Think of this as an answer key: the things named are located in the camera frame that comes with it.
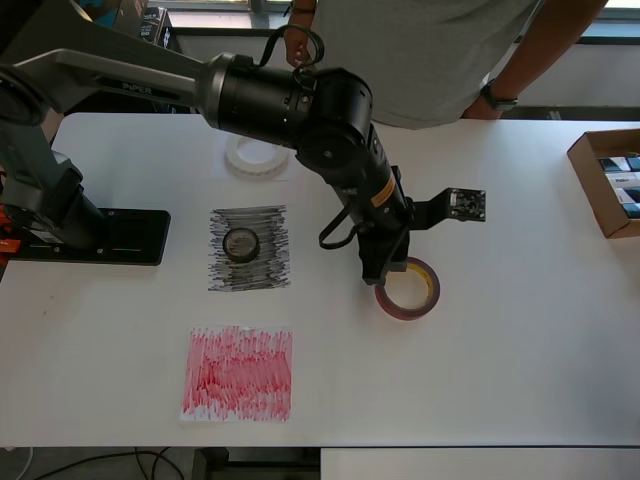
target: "red scribbled paper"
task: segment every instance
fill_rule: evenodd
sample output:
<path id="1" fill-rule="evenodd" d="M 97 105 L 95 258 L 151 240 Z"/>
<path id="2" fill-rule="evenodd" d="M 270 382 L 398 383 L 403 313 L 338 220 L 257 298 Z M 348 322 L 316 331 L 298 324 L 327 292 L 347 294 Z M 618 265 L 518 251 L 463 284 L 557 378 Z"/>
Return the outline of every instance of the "red scribbled paper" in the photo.
<path id="1" fill-rule="evenodd" d="M 287 329 L 193 328 L 180 419 L 288 420 L 292 351 Z"/>

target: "black scribbled paper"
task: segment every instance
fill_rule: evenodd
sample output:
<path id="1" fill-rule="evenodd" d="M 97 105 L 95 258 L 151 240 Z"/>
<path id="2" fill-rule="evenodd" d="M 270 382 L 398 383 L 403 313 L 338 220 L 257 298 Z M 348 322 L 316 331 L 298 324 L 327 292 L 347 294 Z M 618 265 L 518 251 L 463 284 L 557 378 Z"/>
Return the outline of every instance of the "black scribbled paper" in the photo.
<path id="1" fill-rule="evenodd" d="M 209 291 L 240 292 L 281 288 L 289 278 L 289 233 L 284 205 L 213 210 L 210 218 Z M 249 263 L 234 263 L 222 249 L 232 228 L 250 228 L 260 240 L 260 253 Z"/>

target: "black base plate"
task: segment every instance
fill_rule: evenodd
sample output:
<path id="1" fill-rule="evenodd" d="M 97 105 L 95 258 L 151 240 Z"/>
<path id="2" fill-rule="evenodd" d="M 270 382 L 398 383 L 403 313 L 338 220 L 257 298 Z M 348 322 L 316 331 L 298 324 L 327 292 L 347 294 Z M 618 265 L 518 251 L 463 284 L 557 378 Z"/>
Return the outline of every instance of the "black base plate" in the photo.
<path id="1" fill-rule="evenodd" d="M 116 208 L 101 208 L 100 211 L 107 219 L 109 230 L 102 247 L 76 250 L 36 239 L 23 242 L 20 251 L 10 258 L 35 262 L 160 265 L 171 221 L 168 212 Z"/>

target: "gray t-shirt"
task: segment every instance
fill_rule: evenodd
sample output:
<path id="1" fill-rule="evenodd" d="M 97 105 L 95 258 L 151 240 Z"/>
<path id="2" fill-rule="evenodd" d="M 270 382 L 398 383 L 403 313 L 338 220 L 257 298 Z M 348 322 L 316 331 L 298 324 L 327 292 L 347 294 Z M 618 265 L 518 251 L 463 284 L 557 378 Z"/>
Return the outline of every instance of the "gray t-shirt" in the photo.
<path id="1" fill-rule="evenodd" d="M 537 0 L 319 0 L 322 68 L 373 91 L 374 119 L 405 128 L 454 122 L 507 52 Z"/>

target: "black robotic arm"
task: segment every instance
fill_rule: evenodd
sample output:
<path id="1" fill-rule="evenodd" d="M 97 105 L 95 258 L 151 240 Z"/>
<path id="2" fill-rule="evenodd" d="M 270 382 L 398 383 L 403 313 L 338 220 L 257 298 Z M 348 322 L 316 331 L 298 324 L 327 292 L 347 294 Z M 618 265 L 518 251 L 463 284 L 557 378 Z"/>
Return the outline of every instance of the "black robotic arm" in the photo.
<path id="1" fill-rule="evenodd" d="M 339 248 L 357 235 L 368 284 L 384 284 L 387 271 L 406 268 L 410 230 L 444 218 L 484 220 L 484 192 L 447 189 L 416 203 L 405 197 L 371 123 L 371 92 L 355 75 L 273 69 L 264 66 L 268 55 L 260 65 L 232 54 L 205 64 L 83 15 L 70 0 L 45 1 L 0 57 L 3 203 L 39 238 L 26 258 L 160 261 L 168 215 L 96 208 L 78 169 L 51 151 L 39 127 L 50 107 L 64 112 L 97 90 L 195 107 L 213 128 L 295 149 L 344 205 L 320 245 Z M 349 237 L 326 243 L 347 216 L 354 221 Z M 141 253 L 149 249 L 151 257 Z"/>

